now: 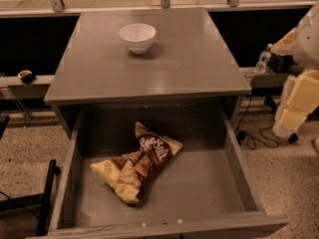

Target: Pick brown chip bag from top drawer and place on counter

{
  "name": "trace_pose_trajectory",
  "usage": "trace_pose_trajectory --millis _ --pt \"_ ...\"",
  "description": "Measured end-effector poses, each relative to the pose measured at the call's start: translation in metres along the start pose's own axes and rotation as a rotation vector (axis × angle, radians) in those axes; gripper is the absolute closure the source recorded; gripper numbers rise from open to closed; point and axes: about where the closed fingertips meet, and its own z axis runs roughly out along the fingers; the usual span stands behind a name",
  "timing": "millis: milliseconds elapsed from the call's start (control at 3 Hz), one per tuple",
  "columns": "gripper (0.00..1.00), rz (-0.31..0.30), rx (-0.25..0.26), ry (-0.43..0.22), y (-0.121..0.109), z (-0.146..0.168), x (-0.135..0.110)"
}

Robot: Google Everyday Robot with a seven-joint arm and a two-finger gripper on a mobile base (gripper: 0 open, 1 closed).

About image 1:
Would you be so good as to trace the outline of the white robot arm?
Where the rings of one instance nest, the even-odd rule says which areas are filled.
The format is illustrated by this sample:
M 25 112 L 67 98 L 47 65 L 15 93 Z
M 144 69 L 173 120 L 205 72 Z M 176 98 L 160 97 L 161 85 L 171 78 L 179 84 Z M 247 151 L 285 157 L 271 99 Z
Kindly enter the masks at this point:
M 291 55 L 305 71 L 289 76 L 281 94 L 272 131 L 289 137 L 319 107 L 319 2 L 271 49 L 274 55 Z

